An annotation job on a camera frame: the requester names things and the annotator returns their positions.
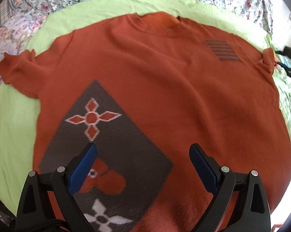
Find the sweater collar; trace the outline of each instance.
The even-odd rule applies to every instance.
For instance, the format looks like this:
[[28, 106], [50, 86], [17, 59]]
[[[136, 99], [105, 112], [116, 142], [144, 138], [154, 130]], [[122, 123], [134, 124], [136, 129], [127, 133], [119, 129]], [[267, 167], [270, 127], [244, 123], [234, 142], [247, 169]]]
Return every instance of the sweater collar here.
[[144, 23], [137, 13], [128, 14], [127, 19], [131, 26], [133, 26], [135, 29], [152, 35], [174, 37], [186, 30], [186, 27], [182, 23], [179, 23], [177, 26], [169, 29], [156, 29]]

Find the black cable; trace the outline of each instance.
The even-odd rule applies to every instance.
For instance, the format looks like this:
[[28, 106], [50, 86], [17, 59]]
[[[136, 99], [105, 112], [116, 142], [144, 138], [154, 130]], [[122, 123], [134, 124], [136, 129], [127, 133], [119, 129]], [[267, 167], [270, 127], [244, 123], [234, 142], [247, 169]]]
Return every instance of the black cable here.
[[51, 219], [27, 229], [16, 230], [15, 232], [43, 232], [52, 227], [63, 227], [68, 229], [66, 222], [58, 219]]

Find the green bed sheet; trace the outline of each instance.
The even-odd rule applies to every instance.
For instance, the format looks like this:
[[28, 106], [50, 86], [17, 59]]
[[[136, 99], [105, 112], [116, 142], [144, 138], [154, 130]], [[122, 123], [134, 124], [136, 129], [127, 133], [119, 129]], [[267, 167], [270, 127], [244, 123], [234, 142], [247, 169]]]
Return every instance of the green bed sheet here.
[[[47, 50], [56, 37], [74, 29], [124, 14], [144, 15], [158, 11], [180, 15], [233, 33], [260, 51], [272, 47], [271, 37], [263, 29], [213, 5], [193, 0], [92, 0], [50, 15], [30, 40], [27, 49], [35, 49], [38, 55]], [[284, 91], [284, 86], [290, 86], [290, 81], [281, 78], [279, 84], [281, 91]], [[285, 119], [291, 120], [291, 106], [287, 98], [281, 104], [281, 110]], [[14, 214], [17, 213], [24, 181], [32, 169], [39, 111], [38, 100], [27, 98], [10, 85], [0, 85], [0, 199]], [[291, 134], [291, 125], [288, 122], [286, 125]]]

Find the striped patch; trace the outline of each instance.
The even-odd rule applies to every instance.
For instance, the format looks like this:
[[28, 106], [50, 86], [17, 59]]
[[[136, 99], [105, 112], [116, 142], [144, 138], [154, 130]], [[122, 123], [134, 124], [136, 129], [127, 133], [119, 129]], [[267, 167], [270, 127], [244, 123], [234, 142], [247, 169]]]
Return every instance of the striped patch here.
[[222, 40], [206, 40], [206, 44], [212, 49], [214, 54], [220, 61], [235, 61], [240, 62], [241, 60], [234, 53], [228, 43]]

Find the orange sweater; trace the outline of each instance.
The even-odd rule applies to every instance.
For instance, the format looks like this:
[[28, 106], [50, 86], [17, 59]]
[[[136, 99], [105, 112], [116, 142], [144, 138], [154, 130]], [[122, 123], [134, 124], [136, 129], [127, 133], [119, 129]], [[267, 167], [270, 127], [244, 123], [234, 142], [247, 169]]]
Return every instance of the orange sweater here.
[[190, 162], [193, 143], [235, 172], [257, 170], [271, 211], [291, 179], [273, 50], [179, 20], [163, 29], [124, 15], [0, 63], [5, 83], [41, 101], [35, 170], [98, 146], [75, 199], [101, 232], [191, 230], [212, 198]]

